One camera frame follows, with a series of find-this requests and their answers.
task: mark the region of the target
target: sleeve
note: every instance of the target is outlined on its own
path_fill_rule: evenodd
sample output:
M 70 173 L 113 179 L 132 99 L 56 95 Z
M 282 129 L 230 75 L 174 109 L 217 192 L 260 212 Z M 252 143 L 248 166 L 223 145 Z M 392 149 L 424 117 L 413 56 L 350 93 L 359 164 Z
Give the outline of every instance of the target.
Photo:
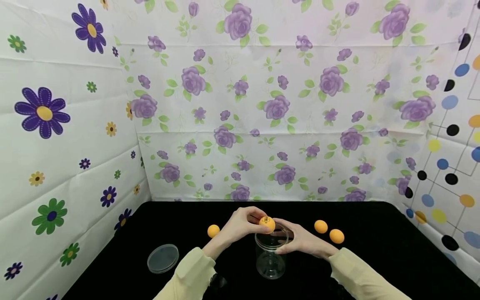
M 357 300 L 411 300 L 346 248 L 329 260 L 332 277 Z
M 194 248 L 180 261 L 172 279 L 154 300 L 201 300 L 215 275 L 215 261 Z

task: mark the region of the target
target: black table surface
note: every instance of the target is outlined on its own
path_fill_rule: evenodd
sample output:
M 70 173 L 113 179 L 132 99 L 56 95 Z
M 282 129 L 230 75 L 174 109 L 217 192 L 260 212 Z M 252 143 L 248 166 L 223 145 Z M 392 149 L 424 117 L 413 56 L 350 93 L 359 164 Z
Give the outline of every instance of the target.
M 70 299 L 152 300 L 175 268 L 152 274 L 149 254 L 174 244 L 179 261 L 210 238 L 207 228 L 220 228 L 238 207 L 255 205 L 269 216 L 298 223 L 330 241 L 313 225 L 324 220 L 345 234 L 347 247 L 412 299 L 480 299 L 480 288 L 438 250 L 393 205 L 384 202 L 147 202 L 130 217 L 63 297 Z M 335 299 L 331 267 L 324 260 L 290 253 L 286 272 L 277 280 L 261 277 L 255 267 L 256 245 L 249 235 L 225 250 L 216 271 L 228 282 L 224 299 Z

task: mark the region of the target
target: black dot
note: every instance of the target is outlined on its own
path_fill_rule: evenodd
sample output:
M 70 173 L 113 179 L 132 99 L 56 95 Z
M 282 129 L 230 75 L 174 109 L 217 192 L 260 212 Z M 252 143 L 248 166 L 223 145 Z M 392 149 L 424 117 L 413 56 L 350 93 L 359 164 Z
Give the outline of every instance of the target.
M 463 35 L 463 39 L 462 39 L 462 42 L 460 43 L 460 47 L 458 48 L 458 51 L 465 49 L 471 40 L 472 40 L 472 37 L 468 33 L 465 33 Z
M 458 177 L 453 173 L 449 173 L 445 175 L 445 181 L 450 185 L 456 185 L 458 183 Z
M 417 173 L 417 176 L 418 176 L 418 178 L 419 178 L 420 180 L 425 180 L 425 179 L 427 179 L 427 173 L 425 173 L 425 171 L 419 171 L 419 172 Z
M 413 197 L 413 191 L 409 186 L 407 186 L 407 189 L 405 190 L 405 197 L 409 199 Z
M 455 81 L 449 79 L 447 80 L 447 85 L 445 86 L 444 92 L 449 92 L 455 87 Z
M 449 235 L 442 236 L 442 244 L 450 251 L 456 251 L 459 248 L 456 240 Z
M 457 135 L 459 131 L 460 131 L 460 128 L 455 124 L 452 124 L 447 127 L 447 134 L 450 136 Z

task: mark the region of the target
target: yellow flower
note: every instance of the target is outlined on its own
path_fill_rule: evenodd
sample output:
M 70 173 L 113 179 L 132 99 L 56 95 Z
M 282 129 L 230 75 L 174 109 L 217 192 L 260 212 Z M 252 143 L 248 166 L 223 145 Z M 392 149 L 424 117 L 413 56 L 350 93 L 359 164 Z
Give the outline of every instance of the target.
M 30 176 L 28 181 L 30 181 L 30 185 L 38 186 L 39 184 L 42 184 L 44 180 L 45 176 L 43 176 L 43 173 L 37 171 Z
M 105 130 L 107 130 L 107 135 L 112 137 L 117 132 L 117 125 L 115 125 L 113 122 L 108 122 Z
M 108 1 L 107 0 L 100 0 L 100 3 L 102 4 L 104 9 L 108 10 Z
M 127 103 L 127 108 L 125 108 L 125 111 L 127 112 L 127 118 L 133 120 L 132 109 L 130 108 L 130 101 Z

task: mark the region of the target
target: orange ping pong ball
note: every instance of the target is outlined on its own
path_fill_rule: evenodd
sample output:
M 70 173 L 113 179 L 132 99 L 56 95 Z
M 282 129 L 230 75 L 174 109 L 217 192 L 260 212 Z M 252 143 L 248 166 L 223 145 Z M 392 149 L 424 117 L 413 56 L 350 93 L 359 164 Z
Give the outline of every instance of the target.
M 322 221 L 322 220 L 317 220 L 315 222 L 315 230 L 318 232 L 318 233 L 326 233 L 327 230 L 328 230 L 328 225 L 325 221 Z
M 212 239 L 219 232 L 220 232 L 220 227 L 218 227 L 217 225 L 210 225 L 207 230 L 208 236 L 211 237 Z
M 270 229 L 269 233 L 272 233 L 275 230 L 275 221 L 269 216 L 264 216 L 261 218 L 258 224 L 267 226 Z
M 345 240 L 345 236 L 343 235 L 343 232 L 341 232 L 340 230 L 332 229 L 330 231 L 330 239 L 335 244 L 341 244 Z

